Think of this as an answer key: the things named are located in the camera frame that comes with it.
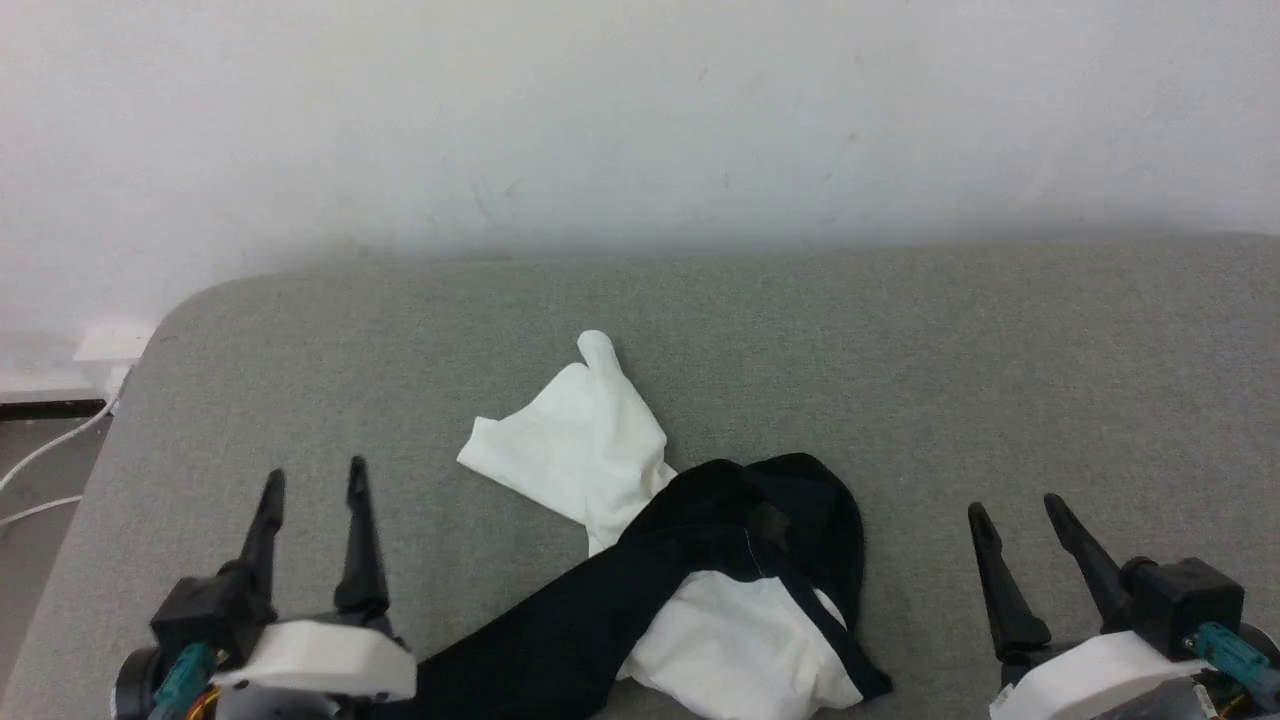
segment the floor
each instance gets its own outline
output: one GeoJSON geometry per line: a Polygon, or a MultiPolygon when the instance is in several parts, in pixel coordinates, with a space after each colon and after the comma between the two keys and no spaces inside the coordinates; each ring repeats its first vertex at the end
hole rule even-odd
{"type": "MultiPolygon", "coordinates": [[[[41,445],[83,419],[0,423],[0,477],[41,445]]],[[[41,502],[79,495],[93,469],[111,419],[81,433],[27,465],[0,493],[0,518],[41,502]]],[[[67,536],[76,505],[55,507],[0,528],[0,701],[22,646],[36,602],[58,548],[67,536]]]]}

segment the garment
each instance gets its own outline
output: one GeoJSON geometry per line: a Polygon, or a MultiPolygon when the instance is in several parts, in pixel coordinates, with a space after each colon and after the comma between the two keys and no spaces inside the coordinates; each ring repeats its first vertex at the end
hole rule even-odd
{"type": "Polygon", "coordinates": [[[844,484],[808,455],[748,468],[714,460],[673,479],[618,543],[479,632],[422,661],[413,700],[376,720],[586,719],[635,642],[694,571],[774,578],[840,656],[863,696],[891,689],[814,588],[858,616],[863,537],[844,484]]]}
{"type": "MultiPolygon", "coordinates": [[[[600,332],[525,409],[477,418],[458,461],[581,523],[588,553],[612,546],[675,477],[667,436],[600,332]]],[[[823,591],[818,600],[842,621],[823,591]]],[[[774,577],[740,582],[695,571],[631,648],[618,678],[669,694],[713,720],[800,720],[863,693],[823,633],[774,577]]]]}

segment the white wall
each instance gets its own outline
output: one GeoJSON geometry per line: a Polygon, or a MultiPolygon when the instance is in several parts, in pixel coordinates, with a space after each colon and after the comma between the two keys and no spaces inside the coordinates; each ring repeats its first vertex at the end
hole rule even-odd
{"type": "Polygon", "coordinates": [[[1280,4],[5,0],[0,392],[358,255],[1280,232],[1280,4]]]}

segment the baseboard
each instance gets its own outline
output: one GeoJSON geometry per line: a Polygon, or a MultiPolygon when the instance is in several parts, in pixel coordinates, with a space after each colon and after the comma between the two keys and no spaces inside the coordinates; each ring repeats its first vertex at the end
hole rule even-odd
{"type": "Polygon", "coordinates": [[[106,397],[108,393],[77,368],[36,374],[0,374],[0,405],[106,397]]]}
{"type": "Polygon", "coordinates": [[[13,420],[65,420],[92,418],[102,411],[105,400],[52,400],[45,402],[8,402],[0,405],[0,423],[13,420]]]}

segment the white cable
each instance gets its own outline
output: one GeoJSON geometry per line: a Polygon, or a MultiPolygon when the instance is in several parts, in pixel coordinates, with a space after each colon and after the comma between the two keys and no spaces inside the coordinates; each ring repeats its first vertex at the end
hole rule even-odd
{"type": "Polygon", "coordinates": [[[23,510],[22,512],[18,512],[17,515],[9,515],[4,520],[0,520],[0,528],[8,525],[9,523],[17,523],[18,520],[22,520],[23,518],[31,518],[36,512],[44,512],[45,510],[50,510],[52,507],[61,507],[63,505],[70,505],[72,502],[79,502],[79,498],[82,498],[82,497],[84,497],[84,496],[83,495],[73,495],[70,497],[64,497],[61,500],[55,500],[52,502],[46,502],[44,505],[37,505],[37,506],[32,507],[31,510],[23,510]]]}
{"type": "MultiPolygon", "coordinates": [[[[93,415],[88,420],[81,423],[79,425],[77,425],[74,428],[72,428],[69,432],[63,433],[63,434],[55,437],[54,439],[51,439],[51,441],[46,442],[45,445],[40,446],[38,448],[36,448],[36,451],[32,452],[31,455],[23,457],[17,465],[13,466],[12,470],[9,470],[8,473],[5,473],[5,477],[3,479],[0,479],[0,492],[3,492],[4,488],[5,488],[5,486],[9,484],[9,480],[12,480],[23,468],[26,468],[27,465],[29,465],[32,460],[40,457],[41,455],[49,452],[50,450],[58,447],[59,445],[61,445],[61,443],[72,439],[73,437],[83,433],[84,430],[87,430],[87,429],[92,428],[93,425],[96,425],[102,418],[106,418],[108,413],[110,413],[115,407],[115,404],[119,402],[119,400],[120,400],[120,393],[116,392],[110,398],[108,398],[106,405],[104,405],[102,409],[97,411],[97,415],[93,415]]],[[[8,525],[10,523],[15,523],[18,520],[22,520],[23,518],[29,518],[29,516],[35,515],[36,512],[44,512],[45,510],[49,510],[50,507],[59,507],[59,506],[63,506],[63,505],[68,505],[70,502],[76,502],[79,498],[81,498],[81,496],[78,496],[78,495],[73,496],[73,497],[64,497],[61,500],[55,500],[52,502],[46,502],[44,505],[37,505],[37,506],[32,507],[31,510],[23,510],[22,512],[18,512],[17,515],[10,515],[10,516],[5,518],[4,520],[0,520],[0,528],[8,525]]]]}

